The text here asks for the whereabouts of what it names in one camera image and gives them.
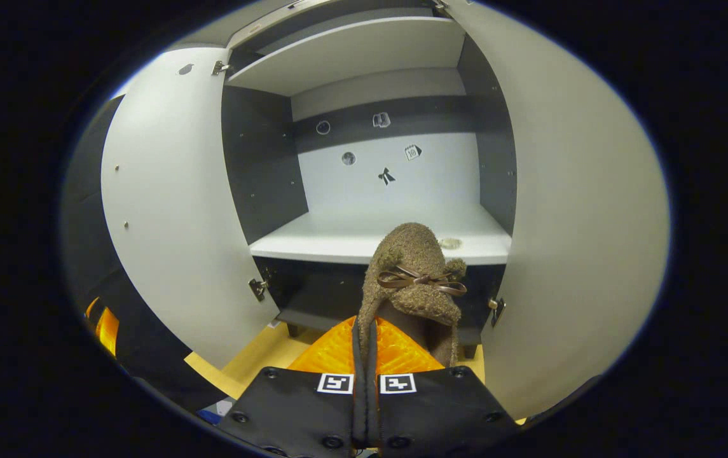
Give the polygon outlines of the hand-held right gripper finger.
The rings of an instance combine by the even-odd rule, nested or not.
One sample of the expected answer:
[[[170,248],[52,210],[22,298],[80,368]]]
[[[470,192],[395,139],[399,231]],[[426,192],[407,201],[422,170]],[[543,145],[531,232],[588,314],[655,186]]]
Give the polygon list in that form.
[[[474,371],[465,366],[379,374],[382,326],[369,326],[366,439],[381,457],[480,457],[520,432]]]
[[[322,335],[288,368],[264,367],[219,423],[246,447],[280,457],[352,457],[366,433],[355,365],[357,322]]]

